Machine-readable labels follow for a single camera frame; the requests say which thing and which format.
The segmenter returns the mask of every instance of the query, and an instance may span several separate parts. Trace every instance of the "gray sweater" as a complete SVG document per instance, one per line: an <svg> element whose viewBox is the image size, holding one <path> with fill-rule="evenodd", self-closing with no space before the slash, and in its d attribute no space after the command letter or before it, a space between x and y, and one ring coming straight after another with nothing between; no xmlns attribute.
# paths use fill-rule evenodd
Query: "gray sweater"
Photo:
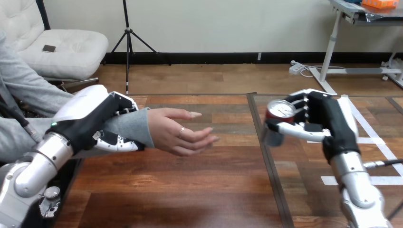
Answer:
<svg viewBox="0 0 403 228"><path fill-rule="evenodd" d="M73 97L38 76L6 43L3 31L0 31L0 95L14 109L18 108L12 95L34 111L47 116L28 119L41 135L50 127L54 114ZM147 109L113 117L104 129L142 142L147 147L154 147L148 129ZM16 120L0 117L0 161L13 162L23 153L29 152L33 145L35 142Z"/></svg>

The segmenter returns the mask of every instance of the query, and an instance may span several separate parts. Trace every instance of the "white table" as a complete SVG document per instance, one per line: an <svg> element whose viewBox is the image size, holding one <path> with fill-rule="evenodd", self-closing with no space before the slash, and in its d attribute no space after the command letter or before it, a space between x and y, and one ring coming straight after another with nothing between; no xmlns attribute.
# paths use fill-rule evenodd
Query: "white table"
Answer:
<svg viewBox="0 0 403 228"><path fill-rule="evenodd" d="M327 74L384 74L392 79L397 85L403 88L403 70L390 69L388 67L380 68L346 68L346 69L329 69L330 59L332 58L333 50L337 41L339 25L342 19L355 26L403 26L402 20L379 20L367 22L364 8L359 5L345 2L344 0L329 0L333 6L333 11L336 12L336 22L333 28L333 33L330 36L329 45L323 62L321 72L316 68L310 68L309 71L313 74L317 82L322 88L332 95L337 95L333 88L326 81Z"/></svg>

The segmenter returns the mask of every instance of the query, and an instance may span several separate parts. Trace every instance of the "tripod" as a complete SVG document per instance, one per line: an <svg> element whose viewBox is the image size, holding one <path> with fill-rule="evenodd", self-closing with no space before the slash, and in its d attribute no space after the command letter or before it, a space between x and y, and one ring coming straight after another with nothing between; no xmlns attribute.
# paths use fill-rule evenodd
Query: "tripod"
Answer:
<svg viewBox="0 0 403 228"><path fill-rule="evenodd" d="M143 44L145 44L150 50L152 50L163 62L171 65L169 61L167 61L165 58L161 57L157 51L155 51L150 45L148 45L144 40L142 40L138 35L136 35L133 30L129 27L129 19L127 18L127 7L126 7L126 0L123 0L123 9L125 10L125 20L126 20L126 29L125 32L123 33L122 37L114 47L111 53L114 53L117 46L119 46L120 42L122 42L123 38L127 36L127 44L126 44L126 55L127 55L127 62L126 62L126 94L129 93L129 68L130 68L130 62L129 58L130 56L133 56L135 53L133 52L132 48L132 38L131 34L135 36L139 41L141 41Z"/></svg>

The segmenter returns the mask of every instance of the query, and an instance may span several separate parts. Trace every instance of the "phone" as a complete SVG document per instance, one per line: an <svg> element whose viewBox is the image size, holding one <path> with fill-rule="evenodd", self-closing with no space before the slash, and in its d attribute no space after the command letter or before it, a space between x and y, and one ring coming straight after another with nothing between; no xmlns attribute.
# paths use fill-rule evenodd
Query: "phone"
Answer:
<svg viewBox="0 0 403 228"><path fill-rule="evenodd" d="M45 45L45 46L43 46L43 49L42 49L43 52L50 52L50 53L55 52L55 50L56 50L56 47L51 46L51 45Z"/></svg>

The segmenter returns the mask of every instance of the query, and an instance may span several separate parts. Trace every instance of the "soda can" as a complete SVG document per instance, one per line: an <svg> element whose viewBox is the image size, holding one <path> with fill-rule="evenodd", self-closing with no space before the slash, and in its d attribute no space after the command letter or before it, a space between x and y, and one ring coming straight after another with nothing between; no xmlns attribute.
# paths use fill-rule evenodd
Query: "soda can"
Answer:
<svg viewBox="0 0 403 228"><path fill-rule="evenodd" d="M284 142L284 135L270 130L266 126L266 120L277 119L287 123L294 122L296 109L288 101L272 100L267 104L266 119L263 122L262 140L268 146L281 146Z"/></svg>

